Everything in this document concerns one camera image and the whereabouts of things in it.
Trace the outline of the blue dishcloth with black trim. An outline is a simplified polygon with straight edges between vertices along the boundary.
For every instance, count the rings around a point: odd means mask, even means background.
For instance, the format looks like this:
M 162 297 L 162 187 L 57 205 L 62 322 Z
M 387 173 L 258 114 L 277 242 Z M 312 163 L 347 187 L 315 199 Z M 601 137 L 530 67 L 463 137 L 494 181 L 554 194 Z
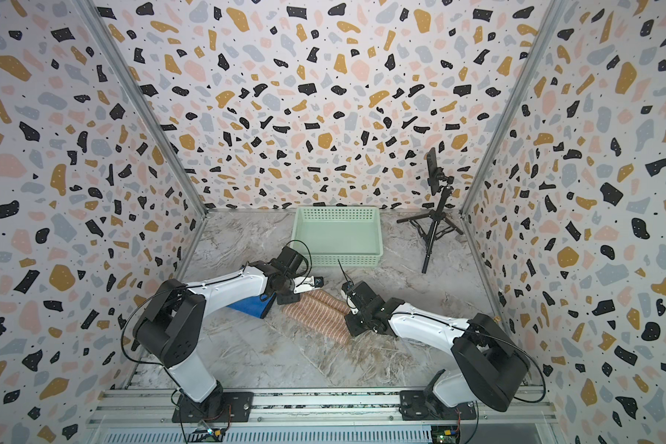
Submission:
M 253 296 L 237 303 L 232 303 L 229 308 L 259 319 L 265 319 L 271 307 L 276 301 L 275 296 Z

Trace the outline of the pink striped dishcloth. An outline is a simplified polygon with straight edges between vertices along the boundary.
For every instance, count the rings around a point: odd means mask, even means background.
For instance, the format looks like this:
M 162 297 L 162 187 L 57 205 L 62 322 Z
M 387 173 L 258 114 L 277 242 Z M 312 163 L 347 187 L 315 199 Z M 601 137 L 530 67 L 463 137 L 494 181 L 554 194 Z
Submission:
M 351 342 L 352 335 L 345 322 L 345 316 L 351 314 L 350 307 L 324 290 L 305 292 L 298 303 L 284 305 L 282 311 L 285 316 L 340 345 Z

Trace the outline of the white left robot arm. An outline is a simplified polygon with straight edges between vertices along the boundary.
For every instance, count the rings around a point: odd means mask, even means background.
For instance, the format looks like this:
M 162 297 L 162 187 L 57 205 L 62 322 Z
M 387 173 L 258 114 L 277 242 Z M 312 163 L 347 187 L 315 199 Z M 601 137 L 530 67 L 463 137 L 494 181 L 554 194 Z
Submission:
M 123 333 L 131 333 L 131 349 L 150 353 L 153 366 L 162 367 L 175 382 L 179 399 L 175 423 L 223 421 L 234 407 L 225 399 L 221 383 L 211 374 L 199 351 L 205 318 L 240 301 L 255 298 L 264 304 L 289 305 L 305 292 L 317 290 L 323 277 L 311 274 L 312 258 L 286 245 L 267 262 L 248 262 L 238 271 L 197 282 L 177 279 L 163 282 L 155 294 L 126 320 Z

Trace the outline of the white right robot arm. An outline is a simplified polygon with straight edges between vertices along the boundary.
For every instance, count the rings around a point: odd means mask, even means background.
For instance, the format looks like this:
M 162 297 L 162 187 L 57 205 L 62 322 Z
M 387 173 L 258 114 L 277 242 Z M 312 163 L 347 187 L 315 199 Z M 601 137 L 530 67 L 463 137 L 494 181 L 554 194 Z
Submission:
M 505 413 L 535 362 L 486 314 L 452 318 L 420 310 L 377 294 L 353 292 L 345 316 L 352 336 L 367 331 L 413 340 L 447 353 L 452 370 L 440 370 L 415 401 L 402 401 L 401 412 L 414 419 L 442 419 L 464 403 L 481 403 Z

